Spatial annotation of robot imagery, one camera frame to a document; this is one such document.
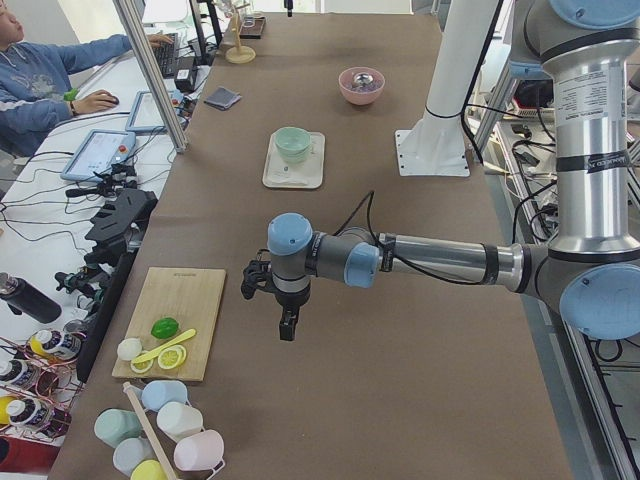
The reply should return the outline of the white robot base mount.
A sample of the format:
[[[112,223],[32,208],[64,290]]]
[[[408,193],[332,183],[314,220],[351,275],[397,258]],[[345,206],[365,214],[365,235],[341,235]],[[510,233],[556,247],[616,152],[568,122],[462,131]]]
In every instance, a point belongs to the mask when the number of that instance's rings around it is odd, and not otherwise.
[[[398,130],[402,176],[467,177],[464,111],[502,9],[499,0],[453,1],[422,118]]]

